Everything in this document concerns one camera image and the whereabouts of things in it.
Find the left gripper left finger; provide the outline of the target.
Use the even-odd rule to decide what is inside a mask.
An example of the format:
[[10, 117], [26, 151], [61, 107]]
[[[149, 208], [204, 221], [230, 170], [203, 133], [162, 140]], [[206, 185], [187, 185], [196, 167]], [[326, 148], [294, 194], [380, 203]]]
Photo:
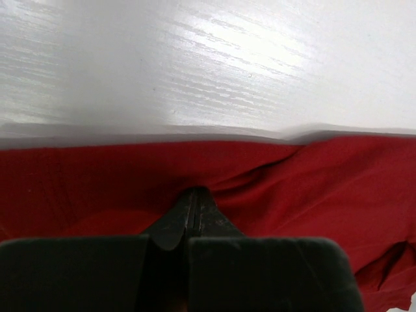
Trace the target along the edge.
[[1, 245], [2, 311], [186, 311], [185, 233], [195, 191], [142, 234]]

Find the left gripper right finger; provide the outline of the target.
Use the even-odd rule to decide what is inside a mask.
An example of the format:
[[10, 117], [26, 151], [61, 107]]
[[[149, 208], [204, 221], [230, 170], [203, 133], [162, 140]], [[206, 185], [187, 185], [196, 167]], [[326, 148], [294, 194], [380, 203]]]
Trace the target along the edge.
[[316, 237], [251, 238], [205, 188], [190, 193], [189, 311], [363, 311], [348, 258]]

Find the red t shirt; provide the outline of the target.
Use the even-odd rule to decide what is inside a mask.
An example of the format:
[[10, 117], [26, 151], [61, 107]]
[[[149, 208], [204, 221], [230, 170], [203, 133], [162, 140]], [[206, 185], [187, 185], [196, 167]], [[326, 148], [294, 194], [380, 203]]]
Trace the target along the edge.
[[245, 234], [335, 241], [349, 256], [367, 311], [409, 308], [414, 138], [2, 151], [1, 240], [137, 234], [198, 185]]

